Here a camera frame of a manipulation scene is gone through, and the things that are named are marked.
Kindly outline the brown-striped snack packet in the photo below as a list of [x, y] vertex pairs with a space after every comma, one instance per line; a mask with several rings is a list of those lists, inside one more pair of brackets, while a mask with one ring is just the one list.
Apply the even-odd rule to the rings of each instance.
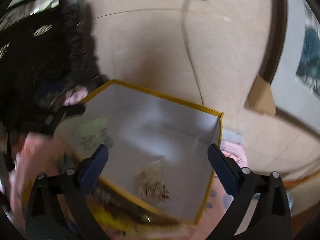
[[171, 201], [162, 173], [155, 166], [148, 166], [138, 172], [136, 187], [138, 195], [145, 202], [156, 204]]

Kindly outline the cardboard frame corner protector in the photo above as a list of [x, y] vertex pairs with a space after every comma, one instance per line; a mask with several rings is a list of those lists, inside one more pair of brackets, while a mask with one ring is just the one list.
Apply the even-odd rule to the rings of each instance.
[[256, 76], [245, 102], [245, 108], [263, 115], [275, 116], [271, 85], [259, 75]]

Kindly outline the framed ink painting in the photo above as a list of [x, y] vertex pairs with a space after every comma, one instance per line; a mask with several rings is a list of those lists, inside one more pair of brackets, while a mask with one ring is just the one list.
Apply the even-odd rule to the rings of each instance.
[[319, 0], [271, 0], [260, 76], [279, 116], [319, 133]]

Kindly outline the dark carved wooden furniture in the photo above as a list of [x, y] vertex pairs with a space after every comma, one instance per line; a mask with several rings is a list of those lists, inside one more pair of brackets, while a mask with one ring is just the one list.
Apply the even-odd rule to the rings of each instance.
[[52, 135], [86, 109], [77, 88], [94, 90], [99, 72], [86, 0], [1, 0], [1, 136]]

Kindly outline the yellow cardboard box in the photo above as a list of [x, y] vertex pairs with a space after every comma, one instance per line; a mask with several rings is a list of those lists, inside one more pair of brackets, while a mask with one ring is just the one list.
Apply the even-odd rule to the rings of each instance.
[[[221, 141], [223, 113], [118, 80], [84, 101], [84, 114], [57, 129], [75, 155], [89, 157], [105, 135], [103, 184], [151, 213], [197, 224], [214, 176], [207, 150]], [[138, 172], [153, 163], [170, 193], [163, 204], [144, 202], [136, 186]]]

